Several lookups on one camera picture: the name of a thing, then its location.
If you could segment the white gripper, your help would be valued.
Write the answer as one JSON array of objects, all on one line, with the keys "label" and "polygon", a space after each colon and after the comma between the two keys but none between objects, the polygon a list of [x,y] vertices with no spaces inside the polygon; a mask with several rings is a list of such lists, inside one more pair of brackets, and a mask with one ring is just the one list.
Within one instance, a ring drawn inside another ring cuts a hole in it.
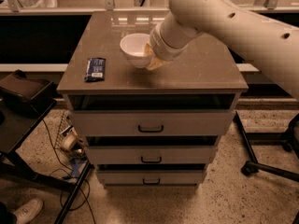
[{"label": "white gripper", "polygon": [[157,24],[155,28],[150,32],[149,43],[144,47],[144,56],[151,57],[149,65],[146,66],[147,70],[155,70],[163,65],[173,61],[177,56],[179,56],[185,49],[183,46],[180,49],[172,48],[166,44],[160,32],[161,24]]}]

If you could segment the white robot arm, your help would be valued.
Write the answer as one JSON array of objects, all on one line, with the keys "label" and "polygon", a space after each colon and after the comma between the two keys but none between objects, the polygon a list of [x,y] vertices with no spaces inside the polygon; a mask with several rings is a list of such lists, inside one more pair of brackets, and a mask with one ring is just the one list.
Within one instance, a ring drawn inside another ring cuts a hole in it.
[{"label": "white robot arm", "polygon": [[169,0],[165,19],[151,31],[149,70],[171,63],[207,33],[299,99],[299,28],[238,7],[230,0]]}]

